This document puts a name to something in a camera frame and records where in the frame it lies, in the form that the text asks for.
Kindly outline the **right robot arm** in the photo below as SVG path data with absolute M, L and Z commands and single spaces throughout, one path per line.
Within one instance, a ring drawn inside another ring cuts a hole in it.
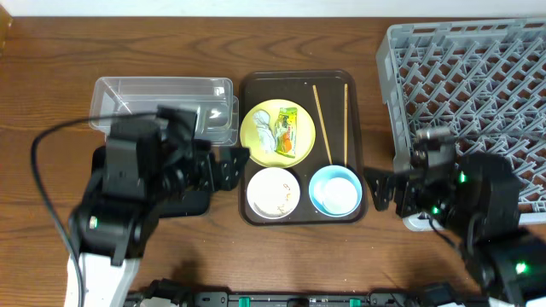
M 377 211 L 395 203 L 405 218 L 426 213 L 483 294 L 513 306 L 545 304 L 545 241 L 520 226 L 520 181 L 498 155 L 457 157 L 452 142 L 418 145 L 409 171 L 363 170 Z

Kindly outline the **white cup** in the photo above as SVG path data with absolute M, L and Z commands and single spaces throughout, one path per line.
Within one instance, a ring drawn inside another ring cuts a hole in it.
M 356 188 L 343 177 L 335 177 L 327 181 L 324 185 L 323 196 L 323 206 L 334 215 L 349 213 L 358 201 Z

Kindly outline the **white tissue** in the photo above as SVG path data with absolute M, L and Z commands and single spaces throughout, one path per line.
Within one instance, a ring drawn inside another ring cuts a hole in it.
M 270 115 L 265 110 L 258 110 L 253 114 L 253 122 L 258 132 L 260 147 L 266 153 L 272 153 L 276 149 L 276 139 L 270 128 Z

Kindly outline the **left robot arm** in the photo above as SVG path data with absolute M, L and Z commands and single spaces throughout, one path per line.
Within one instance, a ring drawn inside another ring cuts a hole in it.
M 212 150 L 195 137 L 196 113 L 172 107 L 110 115 L 105 144 L 69 217 L 76 258 L 67 306 L 121 306 L 160 219 L 206 213 L 217 191 L 236 188 L 248 148 Z

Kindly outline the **rice leftovers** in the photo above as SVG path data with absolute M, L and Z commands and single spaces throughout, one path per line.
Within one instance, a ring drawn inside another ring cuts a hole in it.
M 283 183 L 276 194 L 276 211 L 279 215 L 287 215 L 294 210 L 299 201 L 299 189 L 289 183 Z

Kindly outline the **green snack wrapper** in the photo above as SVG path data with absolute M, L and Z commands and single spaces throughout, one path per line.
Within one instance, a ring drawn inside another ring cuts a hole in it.
M 296 155 L 298 109 L 282 107 L 274 125 L 275 152 L 293 159 Z

